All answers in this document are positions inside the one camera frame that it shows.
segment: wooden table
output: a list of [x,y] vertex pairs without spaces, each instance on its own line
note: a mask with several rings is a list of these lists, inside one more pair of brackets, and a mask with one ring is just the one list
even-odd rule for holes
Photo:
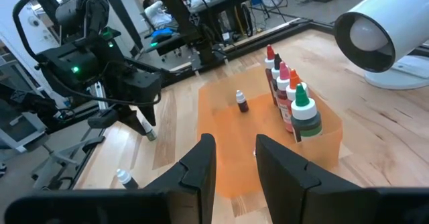
[[[330,170],[359,186],[429,185],[429,89],[389,91],[365,82],[363,71],[334,38],[308,30],[273,45],[276,52],[343,119],[339,164]],[[116,123],[106,130],[76,188],[122,188],[117,168],[140,186],[164,173],[196,143],[198,89],[207,82],[259,66],[265,49],[163,90],[156,106],[159,138],[149,142]],[[262,192],[214,198],[213,223],[271,223]]]

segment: orange mat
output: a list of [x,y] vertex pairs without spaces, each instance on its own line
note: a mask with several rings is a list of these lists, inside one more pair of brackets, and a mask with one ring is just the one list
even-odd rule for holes
[[[237,89],[247,97],[247,113],[241,113],[235,102]],[[211,133],[216,139],[218,193],[233,198],[261,190],[253,155],[258,133],[324,168],[336,165],[343,132],[341,119],[313,92],[311,95],[322,115],[323,135],[297,144],[272,102],[264,69],[254,68],[200,89],[197,134],[199,138],[202,133]]]

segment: red bottle cap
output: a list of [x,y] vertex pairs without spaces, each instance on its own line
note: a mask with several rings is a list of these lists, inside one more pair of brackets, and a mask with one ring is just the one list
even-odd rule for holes
[[290,75],[288,66],[286,66],[285,62],[280,62],[280,79],[288,80],[289,77]]
[[267,46],[267,59],[274,60],[274,50],[271,45]]
[[291,69],[290,70],[290,85],[289,85],[289,87],[291,89],[296,89],[296,86],[300,83],[301,83],[300,76],[298,76],[298,74],[296,74],[295,69]]

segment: dropper bottle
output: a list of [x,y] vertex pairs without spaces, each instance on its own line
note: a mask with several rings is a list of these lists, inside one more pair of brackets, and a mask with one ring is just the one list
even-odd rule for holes
[[288,105],[290,115],[292,114],[292,109],[291,109],[290,105],[295,100],[296,86],[298,84],[301,84],[302,87],[304,87],[304,90],[306,91],[307,95],[309,95],[307,84],[305,82],[301,81],[300,76],[298,76],[295,69],[291,69],[290,70],[290,83],[286,87],[286,94],[288,96],[288,100],[286,100],[287,101],[286,103]]
[[296,87],[296,100],[292,102],[291,122],[297,142],[322,135],[322,119],[316,102],[307,96],[304,87]]
[[249,106],[247,104],[245,95],[240,90],[237,90],[237,93],[235,94],[235,98],[237,100],[237,104],[239,105],[240,112],[242,113],[247,112],[249,110]]
[[265,58],[265,75],[268,80],[269,90],[271,91],[271,97],[273,98],[274,105],[277,106],[277,99],[273,93],[273,75],[271,69],[274,67],[274,50],[271,45],[267,46],[267,58]]
[[137,190],[139,188],[138,183],[134,180],[130,173],[125,170],[117,169],[116,177],[127,190]]
[[280,76],[277,77],[277,103],[282,114],[282,119],[285,123],[286,130],[290,133],[293,132],[292,123],[290,121],[290,110],[288,109],[288,95],[286,88],[290,83],[289,68],[285,62],[280,62]]
[[272,85],[273,85],[273,94],[274,94],[274,98],[275,101],[277,102],[278,106],[278,98],[277,98],[277,77],[280,76],[280,62],[282,62],[282,59],[280,58],[279,54],[276,54],[274,56],[274,67],[271,68],[271,75],[273,76],[273,80],[271,80]]

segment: white lamp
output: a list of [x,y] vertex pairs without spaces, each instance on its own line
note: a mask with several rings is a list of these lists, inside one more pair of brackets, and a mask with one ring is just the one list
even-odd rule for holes
[[336,20],[334,34],[370,84],[396,90],[429,85],[429,58],[407,56],[429,39],[429,0],[363,0]]

